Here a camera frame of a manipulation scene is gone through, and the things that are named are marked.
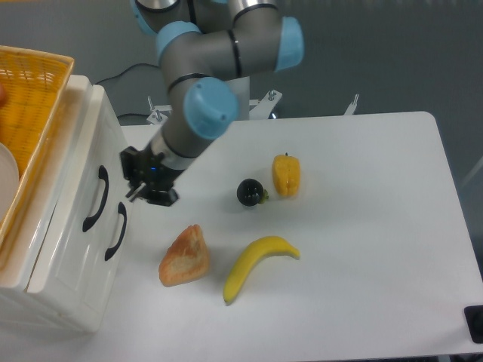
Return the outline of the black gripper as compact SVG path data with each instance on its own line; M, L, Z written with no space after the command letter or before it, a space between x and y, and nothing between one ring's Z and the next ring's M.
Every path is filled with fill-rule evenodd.
M129 146L120 152L120 160L131 188L126 194L130 202L141 199L148 204L171 206L178 200L172 188L187 168L187 158L176 153L164 139L152 139L140 152Z

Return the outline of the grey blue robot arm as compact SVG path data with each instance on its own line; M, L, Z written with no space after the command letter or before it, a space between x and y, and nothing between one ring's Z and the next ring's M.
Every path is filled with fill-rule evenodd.
M128 199L171 206L175 180L239 115L229 82L298 66L303 30L274 1L133 1L155 53L171 114L142 150L120 154Z

